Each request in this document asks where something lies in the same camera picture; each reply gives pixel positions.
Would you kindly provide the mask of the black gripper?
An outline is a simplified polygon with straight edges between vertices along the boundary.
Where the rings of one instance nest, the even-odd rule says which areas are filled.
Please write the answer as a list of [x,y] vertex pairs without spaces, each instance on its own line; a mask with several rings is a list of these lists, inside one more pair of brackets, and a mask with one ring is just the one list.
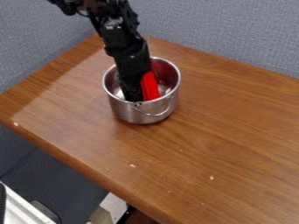
[[128,0],[92,0],[88,17],[117,64],[118,84],[128,102],[140,102],[141,78],[152,70],[148,46],[137,31],[137,14]]

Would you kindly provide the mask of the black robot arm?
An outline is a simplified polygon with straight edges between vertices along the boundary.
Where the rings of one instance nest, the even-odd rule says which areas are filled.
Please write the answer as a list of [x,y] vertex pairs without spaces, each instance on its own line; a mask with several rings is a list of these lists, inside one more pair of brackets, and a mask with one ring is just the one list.
[[149,101],[160,96],[145,39],[137,32],[137,14],[128,0],[48,0],[66,16],[88,18],[113,58],[125,100]]

